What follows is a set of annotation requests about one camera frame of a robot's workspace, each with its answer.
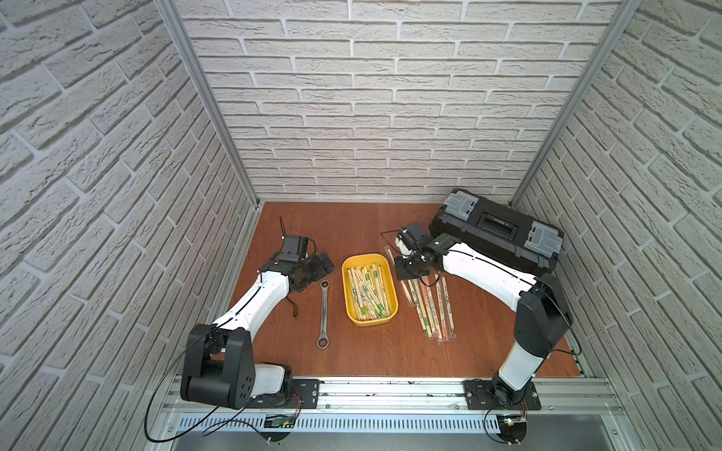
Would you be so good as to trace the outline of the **red bamboo print chopsticks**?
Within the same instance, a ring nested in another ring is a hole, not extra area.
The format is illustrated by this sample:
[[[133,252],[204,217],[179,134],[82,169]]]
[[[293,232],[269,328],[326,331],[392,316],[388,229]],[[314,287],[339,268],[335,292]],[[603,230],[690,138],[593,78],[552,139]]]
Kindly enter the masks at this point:
[[[447,314],[447,316],[446,316],[447,324],[449,325],[447,327],[447,336],[449,338],[455,338],[456,332],[455,332],[455,325],[454,325],[454,321],[453,321],[452,308],[451,308],[451,304],[450,304],[449,290],[447,289],[447,280],[443,274],[441,275],[440,284],[441,284],[441,289],[442,289],[442,293],[443,293],[444,306],[445,306],[446,314]]]

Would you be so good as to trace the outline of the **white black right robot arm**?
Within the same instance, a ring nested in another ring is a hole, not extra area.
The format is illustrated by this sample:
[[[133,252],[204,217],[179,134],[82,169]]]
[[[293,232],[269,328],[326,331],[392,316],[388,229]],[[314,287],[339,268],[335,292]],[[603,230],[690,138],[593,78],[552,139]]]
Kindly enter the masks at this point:
[[[449,234],[434,238],[406,227],[398,232],[395,245],[401,278],[421,278],[430,269],[455,275],[494,295],[515,313],[514,344],[494,374],[489,392],[499,405],[517,402],[573,324],[558,279],[549,272],[533,275],[515,270]]]

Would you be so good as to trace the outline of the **green chopsticks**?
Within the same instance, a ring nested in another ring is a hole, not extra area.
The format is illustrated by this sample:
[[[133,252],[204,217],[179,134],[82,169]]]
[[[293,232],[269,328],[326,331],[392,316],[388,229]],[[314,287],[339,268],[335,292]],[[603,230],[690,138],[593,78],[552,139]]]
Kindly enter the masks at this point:
[[[428,315],[430,319],[430,324],[432,326],[432,333],[434,334],[434,337],[438,340],[442,340],[442,332],[440,328],[440,323],[438,319],[438,315],[436,312],[435,304],[434,304],[434,297],[432,296],[431,291],[431,282],[429,281],[427,276],[422,276],[420,283],[423,287],[423,295],[426,303],[426,308],[428,310]]]

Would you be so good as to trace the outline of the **panda chopsticks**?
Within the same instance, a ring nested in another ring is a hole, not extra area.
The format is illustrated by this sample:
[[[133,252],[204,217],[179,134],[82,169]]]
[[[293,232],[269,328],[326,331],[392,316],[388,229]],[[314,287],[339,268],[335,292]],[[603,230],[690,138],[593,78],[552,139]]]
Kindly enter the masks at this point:
[[[404,296],[405,296],[408,304],[410,304],[410,306],[416,307],[417,304],[414,301],[411,292],[409,291],[408,285],[406,285],[406,282],[402,279],[402,275],[400,274],[400,270],[397,265],[398,256],[395,254],[394,249],[387,245],[385,247],[385,253],[387,253],[387,256],[389,257],[389,260],[390,260],[390,268],[391,268],[392,275],[399,281],[400,286],[402,287],[402,291],[404,293]]]

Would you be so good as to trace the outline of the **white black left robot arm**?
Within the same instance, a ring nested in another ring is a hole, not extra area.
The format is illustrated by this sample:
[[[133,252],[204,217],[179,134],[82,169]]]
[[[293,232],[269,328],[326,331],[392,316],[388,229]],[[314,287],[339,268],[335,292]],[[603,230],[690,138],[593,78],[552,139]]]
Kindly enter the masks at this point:
[[[326,253],[299,261],[270,259],[228,312],[190,332],[180,383],[182,399],[233,410],[254,401],[264,407],[288,402],[293,397],[291,368],[256,364],[253,341],[271,312],[291,292],[303,291],[333,271]]]

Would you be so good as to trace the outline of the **red striped chopsticks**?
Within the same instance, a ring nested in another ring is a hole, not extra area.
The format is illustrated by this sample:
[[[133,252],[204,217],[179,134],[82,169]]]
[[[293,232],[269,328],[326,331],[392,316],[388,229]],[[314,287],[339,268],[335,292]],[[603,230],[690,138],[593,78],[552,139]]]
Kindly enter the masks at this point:
[[[443,294],[443,287],[442,287],[441,280],[438,280],[438,282],[435,285],[435,288],[436,288],[436,293],[437,293],[441,341],[447,342],[449,340],[449,330],[447,330],[446,305],[445,305],[445,297]]]

